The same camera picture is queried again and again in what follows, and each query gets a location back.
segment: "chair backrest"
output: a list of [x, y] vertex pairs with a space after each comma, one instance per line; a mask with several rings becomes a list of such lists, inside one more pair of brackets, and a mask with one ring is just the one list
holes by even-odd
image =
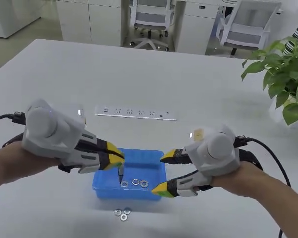
[[261, 36], [270, 31], [272, 18], [281, 3], [258, 0], [242, 0], [234, 8], [227, 23], [230, 32]]
[[171, 24], [171, 0], [131, 0], [130, 25], [164, 27]]

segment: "human arm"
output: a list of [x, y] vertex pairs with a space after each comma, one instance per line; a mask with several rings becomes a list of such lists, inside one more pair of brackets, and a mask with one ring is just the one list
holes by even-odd
[[298, 238], [298, 194], [249, 162], [238, 171], [214, 177], [212, 186], [257, 200], [288, 238]]
[[22, 148], [22, 142], [0, 149], [0, 186], [22, 177], [37, 174], [60, 162], [31, 154]]

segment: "office chair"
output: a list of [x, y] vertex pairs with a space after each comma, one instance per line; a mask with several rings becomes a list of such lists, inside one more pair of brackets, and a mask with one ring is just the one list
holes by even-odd
[[216, 33], [220, 45], [232, 47], [232, 56], [237, 48], [252, 51], [264, 48], [270, 23], [280, 6], [278, 2], [242, 0], [231, 15], [220, 18]]
[[168, 37], [168, 29], [174, 16], [174, 6], [171, 5], [171, 0], [131, 0], [130, 10], [130, 25], [135, 28], [148, 29], [148, 35], [132, 39], [129, 45], [134, 46], [135, 42], [140, 42], [134, 48], [149, 44], [154, 50], [157, 50], [157, 44], [158, 48], [164, 46], [165, 50], [169, 51], [168, 44], [152, 39], [151, 35], [152, 30], [158, 30], [162, 38], [161, 31], [163, 30], [165, 37]]

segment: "metal washer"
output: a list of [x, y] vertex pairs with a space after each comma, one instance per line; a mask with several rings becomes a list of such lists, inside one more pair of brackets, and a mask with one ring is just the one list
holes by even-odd
[[140, 187], [143, 187], [143, 188], [148, 187], [148, 182], [145, 181], [145, 180], [142, 180], [142, 181], [140, 182]]
[[121, 214], [121, 215], [120, 215], [120, 220], [121, 220], [121, 221], [124, 222], [124, 221], [126, 221], [127, 219], [128, 219], [128, 216], [127, 216], [126, 214]]
[[122, 181], [121, 184], [120, 184], [120, 187], [122, 187], [122, 188], [128, 187], [128, 182], [127, 181]]
[[133, 184], [134, 186], [139, 185], [139, 180], [135, 178], [135, 179], [133, 180], [132, 184]]
[[123, 212], [120, 209], [116, 209], [114, 213], [117, 217], [119, 217]]
[[131, 213], [131, 208], [126, 207], [123, 211], [126, 215], [129, 215]]

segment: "electrical outlet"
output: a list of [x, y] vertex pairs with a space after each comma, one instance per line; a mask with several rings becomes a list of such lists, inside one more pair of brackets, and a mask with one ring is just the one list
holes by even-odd
[[95, 115], [156, 120], [176, 120], [175, 116], [170, 111], [147, 110], [143, 108], [140, 109], [118, 106], [97, 106]]

